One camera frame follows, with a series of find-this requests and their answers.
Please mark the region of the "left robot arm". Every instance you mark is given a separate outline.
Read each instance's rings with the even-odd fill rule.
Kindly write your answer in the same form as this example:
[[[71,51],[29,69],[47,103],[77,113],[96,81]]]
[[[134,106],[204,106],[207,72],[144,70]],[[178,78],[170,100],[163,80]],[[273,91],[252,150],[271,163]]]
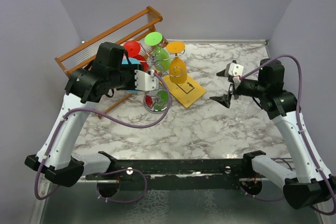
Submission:
[[[99,174],[110,179],[115,175],[116,166],[110,155],[99,152],[74,157],[72,151],[87,117],[94,112],[102,96],[114,89],[135,87],[135,71],[142,67],[131,62],[123,65],[127,57],[123,46],[104,42],[94,60],[70,74],[55,125],[38,153],[27,156],[26,166],[64,187],[73,186],[81,176]]]

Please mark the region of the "orange plastic wine glass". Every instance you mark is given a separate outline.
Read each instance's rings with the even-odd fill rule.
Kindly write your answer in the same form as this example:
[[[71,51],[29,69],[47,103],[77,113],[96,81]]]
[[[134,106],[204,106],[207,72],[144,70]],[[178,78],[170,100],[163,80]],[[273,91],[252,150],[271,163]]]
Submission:
[[[185,44],[181,41],[173,41],[166,46],[166,50],[174,55],[169,66],[170,81],[174,84],[183,84],[187,80],[187,68],[180,56],[185,53]]]

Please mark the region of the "red plastic wine glass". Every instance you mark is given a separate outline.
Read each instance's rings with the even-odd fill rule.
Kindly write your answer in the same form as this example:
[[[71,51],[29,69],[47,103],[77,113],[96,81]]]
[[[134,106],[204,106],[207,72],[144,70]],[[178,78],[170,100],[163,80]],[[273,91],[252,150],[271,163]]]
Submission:
[[[143,66],[143,71],[147,72],[149,65],[147,64],[145,58],[142,55],[140,55],[141,51],[140,43],[135,40],[132,40],[126,42],[123,46],[128,52],[129,61],[132,64],[141,64]]]

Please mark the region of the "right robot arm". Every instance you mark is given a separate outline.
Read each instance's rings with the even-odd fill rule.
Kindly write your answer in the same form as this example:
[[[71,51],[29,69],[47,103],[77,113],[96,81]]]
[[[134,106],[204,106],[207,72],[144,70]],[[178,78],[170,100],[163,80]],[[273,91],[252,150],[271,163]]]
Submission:
[[[260,66],[244,74],[244,67],[236,61],[217,73],[229,82],[227,93],[211,97],[226,108],[231,99],[240,96],[259,99],[259,106],[267,113],[285,141],[295,170],[291,171],[268,157],[263,151],[243,155],[241,171],[247,178],[263,175],[283,192],[294,209],[313,207],[328,200],[335,201],[335,176],[318,154],[305,126],[300,107],[301,94],[284,89],[285,68],[278,58],[263,59]]]

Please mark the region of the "green plastic wine glass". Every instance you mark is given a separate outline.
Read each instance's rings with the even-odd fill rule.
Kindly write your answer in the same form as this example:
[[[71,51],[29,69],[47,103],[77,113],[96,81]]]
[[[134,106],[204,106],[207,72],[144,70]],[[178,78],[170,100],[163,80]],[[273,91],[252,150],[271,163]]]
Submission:
[[[157,71],[167,71],[171,64],[170,56],[163,46],[163,36],[160,32],[154,31],[146,35],[144,42],[153,47],[151,62]]]

